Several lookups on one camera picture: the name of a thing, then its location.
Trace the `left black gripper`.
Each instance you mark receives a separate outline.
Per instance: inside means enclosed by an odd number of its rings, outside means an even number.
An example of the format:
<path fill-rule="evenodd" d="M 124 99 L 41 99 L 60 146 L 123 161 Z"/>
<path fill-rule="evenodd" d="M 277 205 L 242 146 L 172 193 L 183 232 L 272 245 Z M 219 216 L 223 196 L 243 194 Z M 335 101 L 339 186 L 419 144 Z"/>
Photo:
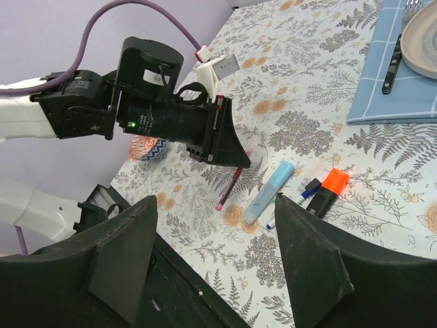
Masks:
<path fill-rule="evenodd" d="M 195 144 L 188 144 L 190 158 L 224 167 L 250 168 L 251 161 L 243 148 L 233 123 L 232 100 L 217 96 L 216 102 L 207 103 L 208 119 L 201 131 L 203 137 Z"/>

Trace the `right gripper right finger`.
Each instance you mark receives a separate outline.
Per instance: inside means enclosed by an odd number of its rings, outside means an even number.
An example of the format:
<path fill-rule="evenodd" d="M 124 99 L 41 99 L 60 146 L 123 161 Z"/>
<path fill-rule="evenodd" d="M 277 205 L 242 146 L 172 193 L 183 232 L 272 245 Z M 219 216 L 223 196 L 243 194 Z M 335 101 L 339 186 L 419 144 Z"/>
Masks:
<path fill-rule="evenodd" d="M 275 200 L 296 327 L 435 327 L 436 261 L 367 242 Z"/>

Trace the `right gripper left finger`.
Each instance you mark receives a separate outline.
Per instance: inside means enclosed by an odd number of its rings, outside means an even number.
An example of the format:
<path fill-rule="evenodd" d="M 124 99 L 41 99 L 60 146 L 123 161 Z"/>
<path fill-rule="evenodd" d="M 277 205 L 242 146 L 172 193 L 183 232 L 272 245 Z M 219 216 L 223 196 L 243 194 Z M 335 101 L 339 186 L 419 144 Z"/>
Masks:
<path fill-rule="evenodd" d="M 157 200 L 28 256 L 1 258 L 2 327 L 135 327 Z"/>

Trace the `red pen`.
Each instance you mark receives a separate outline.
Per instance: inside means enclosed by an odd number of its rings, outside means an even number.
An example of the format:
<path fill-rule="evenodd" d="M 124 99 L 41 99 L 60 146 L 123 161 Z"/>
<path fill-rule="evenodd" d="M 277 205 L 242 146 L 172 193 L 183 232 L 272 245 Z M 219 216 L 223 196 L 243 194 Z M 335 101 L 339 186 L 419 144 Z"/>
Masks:
<path fill-rule="evenodd" d="M 222 211 L 222 209 L 223 209 L 223 207 L 224 207 L 224 205 L 225 205 L 227 199 L 229 198 L 229 196 L 230 196 L 232 190 L 234 189 L 234 187 L 235 187 L 235 185 L 236 185 L 236 183 L 237 183 L 237 181 L 238 181 L 238 179 L 239 179 L 239 177 L 240 177 L 242 171 L 243 171 L 243 168 L 242 168 L 242 167 L 239 167 L 239 168 L 235 171 L 235 173 L 234 173 L 234 175 L 233 175 L 233 177 L 232 177 L 232 179 L 231 179 L 230 184 L 228 185 L 228 187 L 226 188 L 225 192 L 222 194 L 222 196 L 221 196 L 221 198 L 220 198 L 218 204 L 216 205 L 216 210 L 217 210 L 217 211 Z"/>

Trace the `light blue pen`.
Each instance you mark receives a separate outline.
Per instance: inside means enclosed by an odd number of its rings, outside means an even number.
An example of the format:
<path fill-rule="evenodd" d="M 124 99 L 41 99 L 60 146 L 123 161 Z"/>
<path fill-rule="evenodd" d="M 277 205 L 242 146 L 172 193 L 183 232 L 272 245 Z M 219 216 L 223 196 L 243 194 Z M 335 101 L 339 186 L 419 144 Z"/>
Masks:
<path fill-rule="evenodd" d="M 272 198 L 294 173 L 295 167 L 288 161 L 283 161 L 274 173 L 269 177 L 266 184 L 260 189 L 253 201 L 242 214 L 243 221 L 252 225 L 262 214 Z"/>

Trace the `black orange highlighter pen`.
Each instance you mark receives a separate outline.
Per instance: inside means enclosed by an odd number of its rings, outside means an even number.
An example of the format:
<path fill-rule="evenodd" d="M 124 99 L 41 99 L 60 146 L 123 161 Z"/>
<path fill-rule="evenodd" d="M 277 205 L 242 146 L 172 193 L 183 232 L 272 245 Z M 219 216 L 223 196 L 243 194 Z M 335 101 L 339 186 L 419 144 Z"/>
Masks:
<path fill-rule="evenodd" d="M 313 216 L 323 219 L 337 199 L 337 194 L 329 189 L 319 189 L 306 207 Z"/>

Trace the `dark blue pen cap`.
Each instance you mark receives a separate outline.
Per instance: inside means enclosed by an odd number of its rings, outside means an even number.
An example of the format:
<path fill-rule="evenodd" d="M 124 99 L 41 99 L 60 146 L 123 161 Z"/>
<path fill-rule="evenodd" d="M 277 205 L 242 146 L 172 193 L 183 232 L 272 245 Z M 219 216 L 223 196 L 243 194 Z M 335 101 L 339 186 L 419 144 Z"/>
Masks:
<path fill-rule="evenodd" d="M 317 178 L 314 178 L 304 187 L 304 191 L 301 193 L 302 198 L 307 199 L 313 195 L 321 187 L 321 185 L 322 183 Z"/>

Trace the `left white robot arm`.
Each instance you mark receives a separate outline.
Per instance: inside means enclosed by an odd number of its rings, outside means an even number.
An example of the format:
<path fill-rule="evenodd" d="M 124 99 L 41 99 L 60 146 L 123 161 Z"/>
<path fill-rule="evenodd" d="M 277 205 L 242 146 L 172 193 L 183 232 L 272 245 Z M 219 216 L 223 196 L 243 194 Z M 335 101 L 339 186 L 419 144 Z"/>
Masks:
<path fill-rule="evenodd" d="M 186 146 L 190 158 L 211 165 L 248 168 L 246 150 L 235 132 L 230 98 L 216 92 L 222 78 L 239 69 L 234 56 L 196 52 L 197 80 L 176 87 L 183 56 L 161 42 L 124 40 L 117 70 L 101 76 L 90 70 L 56 72 L 3 88 L 1 140 L 34 137 L 113 138 L 115 126 L 155 141 L 150 157 L 167 142 Z M 23 86 L 30 93 L 17 96 Z"/>

